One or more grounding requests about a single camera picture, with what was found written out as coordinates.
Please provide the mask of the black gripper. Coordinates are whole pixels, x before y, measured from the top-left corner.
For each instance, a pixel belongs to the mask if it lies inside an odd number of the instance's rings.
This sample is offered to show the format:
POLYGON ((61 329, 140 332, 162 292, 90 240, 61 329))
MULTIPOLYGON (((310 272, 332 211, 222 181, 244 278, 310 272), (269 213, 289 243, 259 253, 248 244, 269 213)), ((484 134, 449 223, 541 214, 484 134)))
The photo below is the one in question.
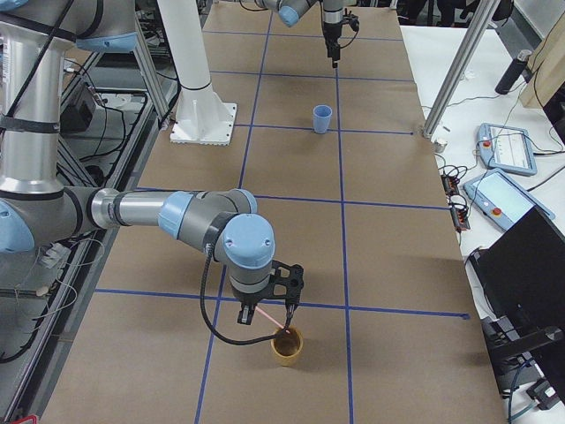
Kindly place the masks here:
POLYGON ((239 299, 241 310, 237 316, 237 323, 242 325, 251 325, 254 310, 262 301, 262 297, 251 296, 239 299))
POLYGON ((342 22, 328 23, 322 22, 322 33, 327 46, 328 58, 331 61, 333 68, 338 67, 340 60, 340 45, 339 39, 342 36, 342 22))

